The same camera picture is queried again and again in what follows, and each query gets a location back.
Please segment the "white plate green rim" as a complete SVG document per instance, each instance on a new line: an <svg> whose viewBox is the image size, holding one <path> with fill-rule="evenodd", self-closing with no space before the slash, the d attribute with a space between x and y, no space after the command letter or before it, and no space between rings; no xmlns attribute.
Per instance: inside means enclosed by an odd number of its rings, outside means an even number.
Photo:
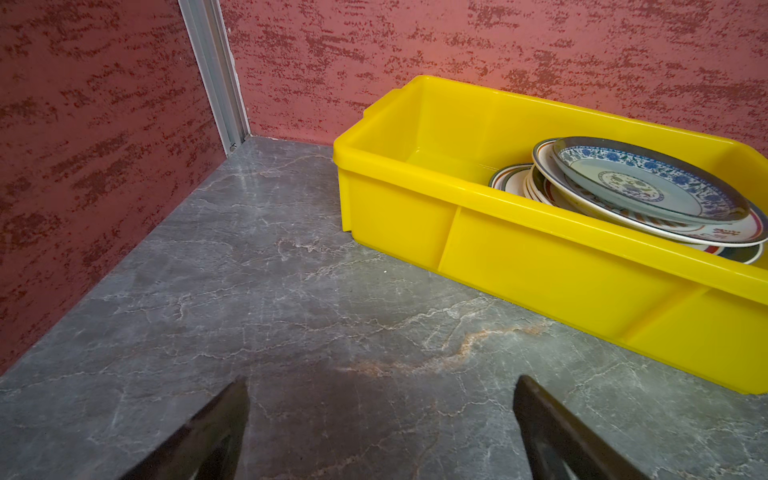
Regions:
<svg viewBox="0 0 768 480"><path fill-rule="evenodd" d="M532 167L526 182L526 194L526 198L530 200L574 213L591 216L590 213L573 205L566 197L564 197L554 184L546 179L535 166ZM721 247L715 245L692 244L681 241L678 241L678 244L743 264L755 263L762 256L764 251L763 244L750 247Z"/></svg>
<svg viewBox="0 0 768 480"><path fill-rule="evenodd" d="M504 167L494 174L488 186L495 190L526 198L526 182L532 167L532 163Z"/></svg>

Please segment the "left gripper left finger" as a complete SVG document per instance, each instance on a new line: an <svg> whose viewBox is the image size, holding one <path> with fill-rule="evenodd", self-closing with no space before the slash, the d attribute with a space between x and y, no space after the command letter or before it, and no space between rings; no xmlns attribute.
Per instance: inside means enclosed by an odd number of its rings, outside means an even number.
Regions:
<svg viewBox="0 0 768 480"><path fill-rule="evenodd" d="M247 381L238 377L122 477L234 478L249 409Z"/></svg>

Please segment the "teal patterned small plate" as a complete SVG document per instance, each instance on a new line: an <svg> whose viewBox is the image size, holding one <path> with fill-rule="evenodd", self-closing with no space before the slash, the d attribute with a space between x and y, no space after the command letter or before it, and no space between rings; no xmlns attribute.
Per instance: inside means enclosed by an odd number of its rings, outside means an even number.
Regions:
<svg viewBox="0 0 768 480"><path fill-rule="evenodd" d="M750 213L729 184L661 152L579 136L556 140L552 151L566 177L616 206L683 223L724 224Z"/></svg>

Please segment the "white plate orange sunburst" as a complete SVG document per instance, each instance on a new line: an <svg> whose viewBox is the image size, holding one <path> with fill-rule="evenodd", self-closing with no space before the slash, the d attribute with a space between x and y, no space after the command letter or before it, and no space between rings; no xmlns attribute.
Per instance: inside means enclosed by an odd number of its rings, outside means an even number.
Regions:
<svg viewBox="0 0 768 480"><path fill-rule="evenodd" d="M585 215L683 243L740 248L767 241L767 217L754 204L745 219L701 226L676 224L609 205L569 180L559 169L554 159L554 142L554 139L544 140L533 147L534 165L569 205Z"/></svg>

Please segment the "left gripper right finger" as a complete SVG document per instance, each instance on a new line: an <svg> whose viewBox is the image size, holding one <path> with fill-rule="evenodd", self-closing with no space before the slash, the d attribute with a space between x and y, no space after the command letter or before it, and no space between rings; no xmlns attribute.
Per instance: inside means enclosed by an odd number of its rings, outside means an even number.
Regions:
<svg viewBox="0 0 768 480"><path fill-rule="evenodd" d="M518 378L513 411L534 479L645 479L532 377Z"/></svg>

